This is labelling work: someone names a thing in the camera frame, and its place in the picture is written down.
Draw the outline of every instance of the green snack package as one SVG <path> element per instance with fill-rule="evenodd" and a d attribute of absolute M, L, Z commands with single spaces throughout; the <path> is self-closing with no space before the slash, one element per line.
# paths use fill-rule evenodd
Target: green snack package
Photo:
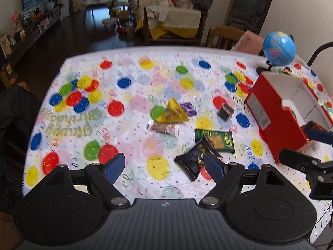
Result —
<path fill-rule="evenodd" d="M 203 135 L 206 135 L 209 138 L 209 140 L 213 143 L 216 151 L 228 152 L 231 154 L 235 153 L 234 141 L 232 139 L 231 132 L 195 129 L 195 142 L 197 143 L 198 141 L 200 141 Z"/>

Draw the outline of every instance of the plastic container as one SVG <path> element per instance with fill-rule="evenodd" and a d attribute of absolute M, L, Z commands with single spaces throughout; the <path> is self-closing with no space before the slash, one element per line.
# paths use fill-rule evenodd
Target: plastic container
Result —
<path fill-rule="evenodd" d="M 126 23 L 126 36 L 128 39 L 133 39 L 135 37 L 135 27 L 132 21 Z"/>

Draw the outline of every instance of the chair backrest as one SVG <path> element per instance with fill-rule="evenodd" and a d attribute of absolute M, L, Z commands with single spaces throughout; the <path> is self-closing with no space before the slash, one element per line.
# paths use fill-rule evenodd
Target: chair backrest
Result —
<path fill-rule="evenodd" d="M 231 50 L 244 33 L 245 31 L 234 27 L 215 25 L 208 31 L 205 47 L 213 47 L 214 38 L 217 36 L 219 39 L 217 41 L 216 48 Z"/>

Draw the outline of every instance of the balloon print tablecloth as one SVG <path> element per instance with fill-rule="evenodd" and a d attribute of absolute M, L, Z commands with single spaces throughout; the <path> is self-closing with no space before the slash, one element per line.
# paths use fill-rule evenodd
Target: balloon print tablecloth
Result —
<path fill-rule="evenodd" d="M 201 128 L 232 132 L 236 152 L 221 153 L 225 163 L 239 162 L 253 169 L 273 164 L 308 197 L 305 176 L 274 163 L 244 105 L 258 78 L 255 68 L 264 62 L 264 57 L 192 47 L 128 48 L 67 59 L 46 94 L 31 135 L 24 194 L 58 164 L 83 169 L 122 152 L 125 170 L 114 185 L 131 202 L 135 198 L 199 201 L 215 183 L 204 168 L 191 182 L 173 158 L 195 144 L 194 129 Z M 332 103 L 316 75 L 299 58 L 289 68 L 304 78 L 332 113 Z M 191 102 L 198 113 L 179 125 L 178 138 L 146 130 L 170 98 Z M 229 122 L 216 114 L 224 101 L 235 107 Z M 326 144 L 316 143 L 305 153 L 322 161 L 332 159 L 332 148 Z M 329 221 L 331 202 L 311 202 L 318 213 L 310 237 L 314 241 Z"/>

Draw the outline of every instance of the blue globe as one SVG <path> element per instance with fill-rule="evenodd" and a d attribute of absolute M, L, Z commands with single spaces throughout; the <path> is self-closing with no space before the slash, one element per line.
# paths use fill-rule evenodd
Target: blue globe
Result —
<path fill-rule="evenodd" d="M 266 36 L 263 50 L 273 66 L 287 66 L 296 56 L 295 43 L 283 32 L 273 32 Z"/>

